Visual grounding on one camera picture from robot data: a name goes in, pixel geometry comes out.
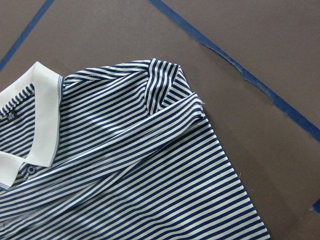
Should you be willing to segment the navy white striped polo shirt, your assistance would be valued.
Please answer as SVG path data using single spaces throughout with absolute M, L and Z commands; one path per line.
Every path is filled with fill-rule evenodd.
M 0 94 L 3 240 L 268 240 L 171 62 L 63 77 L 36 62 Z

